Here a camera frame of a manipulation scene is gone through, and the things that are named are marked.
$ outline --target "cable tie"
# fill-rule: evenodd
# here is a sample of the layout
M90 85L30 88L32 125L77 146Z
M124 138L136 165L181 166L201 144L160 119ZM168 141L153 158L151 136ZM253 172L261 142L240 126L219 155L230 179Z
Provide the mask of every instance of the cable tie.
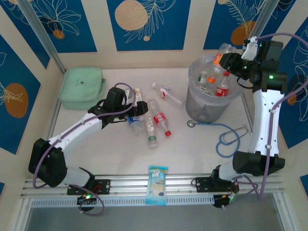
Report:
M61 134L57 136L57 140L58 140L59 142L61 142L61 141L62 141L61 136L62 136Z
M249 40L250 40L250 42L256 42L257 41L257 36L253 36Z

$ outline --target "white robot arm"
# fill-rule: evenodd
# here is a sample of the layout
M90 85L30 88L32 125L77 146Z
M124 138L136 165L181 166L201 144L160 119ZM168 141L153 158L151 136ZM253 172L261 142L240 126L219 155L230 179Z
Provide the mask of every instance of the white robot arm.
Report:
M64 183L81 186L91 191L96 186L93 183L95 177L83 168L67 167L65 159L84 139L108 124L126 121L127 116L141 116L148 111L147 103L144 101L138 101L137 106L132 106L131 103L125 104L126 101L125 91L113 87L108 91L105 100L99 101L90 108L88 113L72 127L48 141L37 140L33 145L29 172L50 187ZM44 155L46 157L40 165L39 162Z
M262 41L258 48L256 38L245 41L247 49L238 53L224 54L219 64L233 75L249 80L255 101L255 120L252 140L248 152L237 151L231 163L217 166L210 177L196 178L197 192L234 192L239 189L233 180L245 175L263 176L266 172L269 151L268 174L284 167L285 160L279 158L277 132L279 104L286 92L287 74L278 72L279 57L283 48L281 42ZM229 200L219 200L219 205L228 204Z

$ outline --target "plastic bag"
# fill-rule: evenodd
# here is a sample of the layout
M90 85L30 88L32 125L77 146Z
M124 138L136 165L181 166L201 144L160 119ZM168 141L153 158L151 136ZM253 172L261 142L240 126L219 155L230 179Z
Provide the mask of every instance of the plastic bag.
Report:
M166 205L166 174L168 167L150 166L149 181L145 203L149 205Z

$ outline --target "water bottle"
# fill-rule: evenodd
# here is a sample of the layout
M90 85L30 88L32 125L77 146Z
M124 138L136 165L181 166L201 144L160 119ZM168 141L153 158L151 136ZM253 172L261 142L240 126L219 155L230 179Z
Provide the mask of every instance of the water bottle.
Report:
M197 79L197 86L199 89L205 94L214 95L211 85L212 84L208 82L207 71L201 71Z
M146 131L148 133L148 141L149 141L150 148L156 148L157 140L156 140L156 131L155 131L153 120L150 117L146 117L144 122L145 122Z
M231 44L223 43L217 51L214 60L205 67L205 70L208 72L209 75L207 78L209 84L214 84L217 78L222 76L225 70L220 66L219 62L223 54L231 52L236 52L236 47L233 47Z
M160 110L158 103L155 99L151 99L148 103L148 108L152 112L153 119L157 126L165 131L165 136L171 136L171 132L168 129L168 121L164 113Z
M219 97L227 96L229 93L230 83L229 83L229 72L225 71L223 73L223 79L221 83L217 86L216 95Z
M127 117L127 121L131 129L133 130L133 134L135 136L139 136L142 133L142 124L138 120L137 117Z
M181 96L171 91L170 88L162 84L153 83L152 88L159 93L160 97L162 97L176 107L181 107L185 102L185 99L183 99Z
M142 97L141 97L141 89L140 88L135 88L134 89L134 93L135 93L135 97L136 97L136 101L134 106L137 107L137 102L142 101ZM125 89L125 94L126 94L126 105L128 105L129 103L133 102L133 92L130 91L130 89ZM139 121L143 121L144 120L144 115L141 115L139 117L137 117Z

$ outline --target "green lunch box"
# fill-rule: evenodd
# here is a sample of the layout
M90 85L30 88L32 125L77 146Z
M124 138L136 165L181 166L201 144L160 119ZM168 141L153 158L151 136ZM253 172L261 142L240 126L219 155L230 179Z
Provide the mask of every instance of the green lunch box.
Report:
M96 67L73 67L66 71L59 100L66 109L90 109L103 98L102 70Z

